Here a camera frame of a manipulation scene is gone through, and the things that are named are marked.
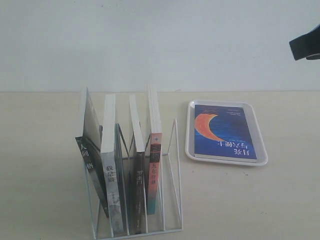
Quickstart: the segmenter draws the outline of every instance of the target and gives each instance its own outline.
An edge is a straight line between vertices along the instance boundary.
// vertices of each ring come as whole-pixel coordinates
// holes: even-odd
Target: white metal book stand
[[[123,137],[122,143],[126,148],[126,143]],[[128,159],[129,156],[123,158],[124,165],[125,161],[128,161]],[[84,164],[83,166],[94,240],[129,239],[141,236],[179,232],[183,230],[182,189],[177,119],[174,119],[173,121],[167,152],[162,153],[160,158],[156,211],[153,215],[147,215],[146,190],[144,189],[144,231],[141,234],[130,234],[128,224],[126,224],[126,231],[124,234],[114,235],[110,219],[108,220],[104,214],[100,216],[100,201],[98,196],[94,194],[91,182],[88,180],[86,165]],[[94,197],[97,198],[96,205],[93,205]]]

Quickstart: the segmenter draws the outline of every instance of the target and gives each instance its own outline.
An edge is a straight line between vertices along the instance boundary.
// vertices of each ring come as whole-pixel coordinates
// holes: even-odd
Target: blue book cover
[[[195,105],[194,127],[196,157],[257,159],[242,107]]]

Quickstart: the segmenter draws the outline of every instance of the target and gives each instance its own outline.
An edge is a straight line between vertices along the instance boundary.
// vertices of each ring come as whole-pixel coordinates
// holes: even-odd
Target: book spine
[[[122,234],[124,232],[124,224],[119,196],[115,152],[102,153],[101,158],[112,230],[115,234]]]
[[[142,215],[144,212],[144,152],[137,152],[134,159],[134,229],[135,234],[142,233]]]
[[[156,198],[158,191],[159,180],[159,163],[161,157],[161,140],[162,133],[152,133],[150,137],[150,164],[149,164],[149,179],[147,191],[147,207],[148,215],[156,212]]]
[[[103,211],[106,217],[108,218],[109,211],[108,211],[108,204],[107,204],[107,196],[105,191],[103,190],[103,187],[100,184],[100,180],[95,169],[95,163],[94,163],[94,160],[92,159],[93,156],[92,156],[92,153],[90,153],[91,152],[90,144],[88,144],[87,141],[85,141],[82,137],[76,137],[75,140],[80,149],[83,161],[85,163],[85,167],[91,177],[91,180],[93,182],[95,191],[100,200]]]

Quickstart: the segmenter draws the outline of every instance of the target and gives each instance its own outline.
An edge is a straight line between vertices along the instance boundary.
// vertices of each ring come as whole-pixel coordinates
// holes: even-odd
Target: white wall
[[[1,0],[0,91],[320,90],[319,0]]]

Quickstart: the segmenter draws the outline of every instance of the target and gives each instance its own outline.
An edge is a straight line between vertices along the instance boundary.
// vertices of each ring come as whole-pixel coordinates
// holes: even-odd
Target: orange crescent moon
[[[224,141],[223,139],[214,135],[214,133],[210,130],[210,121],[218,115],[216,114],[199,114],[194,120],[194,127],[202,136],[207,139],[211,139],[214,141]]]

